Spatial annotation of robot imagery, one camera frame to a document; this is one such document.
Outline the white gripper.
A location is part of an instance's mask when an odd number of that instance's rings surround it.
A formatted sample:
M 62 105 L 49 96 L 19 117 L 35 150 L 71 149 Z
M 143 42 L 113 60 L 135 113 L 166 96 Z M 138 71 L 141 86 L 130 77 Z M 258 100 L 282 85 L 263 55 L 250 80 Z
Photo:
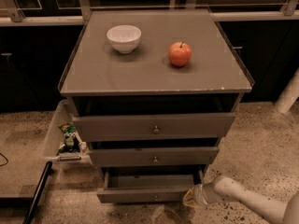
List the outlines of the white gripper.
M 199 184 L 190 188 L 184 198 L 183 204 L 188 207 L 206 207 L 217 201 L 212 184 Z

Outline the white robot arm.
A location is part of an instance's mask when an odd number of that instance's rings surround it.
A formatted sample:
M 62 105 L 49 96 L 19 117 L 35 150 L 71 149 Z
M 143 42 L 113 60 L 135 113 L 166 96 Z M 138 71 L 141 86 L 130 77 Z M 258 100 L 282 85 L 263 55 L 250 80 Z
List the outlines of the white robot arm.
M 183 197 L 183 204 L 189 207 L 232 202 L 243 204 L 269 224 L 299 224 L 299 193 L 284 203 L 246 189 L 225 175 L 218 175 L 212 182 L 192 186 Z

